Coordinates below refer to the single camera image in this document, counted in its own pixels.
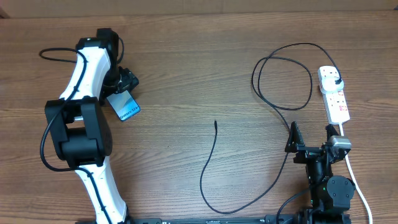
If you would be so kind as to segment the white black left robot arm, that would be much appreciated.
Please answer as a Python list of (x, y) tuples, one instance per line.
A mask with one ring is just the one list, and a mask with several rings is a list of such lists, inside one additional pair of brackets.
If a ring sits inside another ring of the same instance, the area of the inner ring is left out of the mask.
[(101, 109), (109, 103), (121, 121), (141, 107), (131, 95), (138, 78), (120, 66), (124, 42), (110, 28), (84, 37), (72, 49), (75, 69), (65, 91), (45, 105), (47, 127), (40, 158), (55, 172), (75, 172), (95, 209), (95, 223), (133, 223), (110, 165), (113, 138)]

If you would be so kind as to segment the Samsung Galaxy smartphone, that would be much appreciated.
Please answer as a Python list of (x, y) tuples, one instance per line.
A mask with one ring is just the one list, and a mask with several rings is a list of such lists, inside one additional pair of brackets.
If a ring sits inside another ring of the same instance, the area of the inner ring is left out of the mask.
[(141, 107), (136, 103), (129, 91), (112, 94), (107, 97), (107, 101), (121, 121), (126, 121), (141, 111)]

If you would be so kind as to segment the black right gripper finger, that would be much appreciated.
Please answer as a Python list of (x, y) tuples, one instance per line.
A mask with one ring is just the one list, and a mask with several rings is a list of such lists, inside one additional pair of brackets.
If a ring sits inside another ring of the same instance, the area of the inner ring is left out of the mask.
[(302, 137), (302, 133), (297, 126), (297, 122), (291, 123), (289, 137), (285, 146), (285, 152), (296, 153), (305, 147), (305, 143)]
[(326, 130), (326, 141), (328, 143), (335, 142), (340, 136), (335, 127), (332, 124), (329, 124), (325, 127)]

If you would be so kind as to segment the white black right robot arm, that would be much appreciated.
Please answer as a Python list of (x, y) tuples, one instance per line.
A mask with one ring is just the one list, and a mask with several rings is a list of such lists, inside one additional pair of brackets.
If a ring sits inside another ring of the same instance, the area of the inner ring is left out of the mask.
[[(291, 196), (279, 208), (276, 223), (350, 223), (348, 211), (356, 190), (353, 180), (334, 175), (331, 165), (342, 161), (351, 150), (348, 138), (338, 134), (333, 125), (325, 127), (326, 141), (319, 147), (308, 147), (296, 122), (291, 123), (285, 152), (295, 154), (294, 163), (304, 164), (308, 188)], [(294, 215), (283, 216), (283, 208), (305, 193), (310, 194), (311, 206)]]

